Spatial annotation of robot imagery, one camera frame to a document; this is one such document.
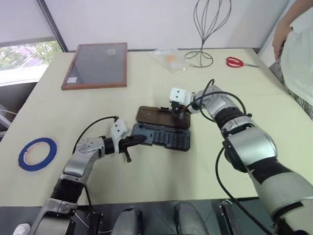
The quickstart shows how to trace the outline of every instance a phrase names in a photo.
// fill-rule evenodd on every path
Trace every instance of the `window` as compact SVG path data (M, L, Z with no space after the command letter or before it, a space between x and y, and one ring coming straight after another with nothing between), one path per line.
M57 41L1 47L0 86L39 81L56 52Z

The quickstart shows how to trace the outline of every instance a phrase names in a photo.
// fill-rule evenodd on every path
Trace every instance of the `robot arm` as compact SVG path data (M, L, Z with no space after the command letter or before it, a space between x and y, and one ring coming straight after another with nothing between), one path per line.
M206 94L217 91L221 90L211 85ZM227 95L205 96L200 107L202 94L203 91L191 94L173 88L170 100L184 106L192 102L188 107L191 113L199 112L200 108L208 111L221 130L226 159L236 170L249 174L278 233L305 231L313 234L313 186L278 162L272 138L251 117L243 114Z
M142 135L122 139L126 124L118 119L111 128L111 138L86 138L77 143L75 152L65 165L50 198L47 198L28 235L67 235L75 228L71 220L77 201L98 159L111 153L125 153L131 159L127 147L145 141Z

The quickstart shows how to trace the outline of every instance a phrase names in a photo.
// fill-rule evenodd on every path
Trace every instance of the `blue tape roll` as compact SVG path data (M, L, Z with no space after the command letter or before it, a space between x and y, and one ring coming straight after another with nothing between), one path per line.
M40 163L35 165L29 165L24 161L24 155L28 151L28 149L36 143L45 142L49 144L50 151L48 156ZM36 171L46 167L55 157L57 153L57 144L50 138L39 138L30 143L28 143L19 154L19 166L27 171Z

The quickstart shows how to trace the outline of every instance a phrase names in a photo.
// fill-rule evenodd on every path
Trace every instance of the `person's hand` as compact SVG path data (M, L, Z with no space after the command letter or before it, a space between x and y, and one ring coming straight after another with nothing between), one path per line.
M275 30L272 46L274 47L275 59L282 51L283 43L287 39L288 34L292 31L292 28L285 23L280 22Z

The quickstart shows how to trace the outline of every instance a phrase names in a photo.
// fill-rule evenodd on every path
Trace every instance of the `red scissors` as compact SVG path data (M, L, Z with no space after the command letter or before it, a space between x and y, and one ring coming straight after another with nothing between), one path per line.
M242 66L250 66L250 67L256 67L256 68L259 67L257 65L245 64L240 59L237 59L236 57L231 57L231 56L226 58L226 64L227 66L232 67L232 68L240 68Z

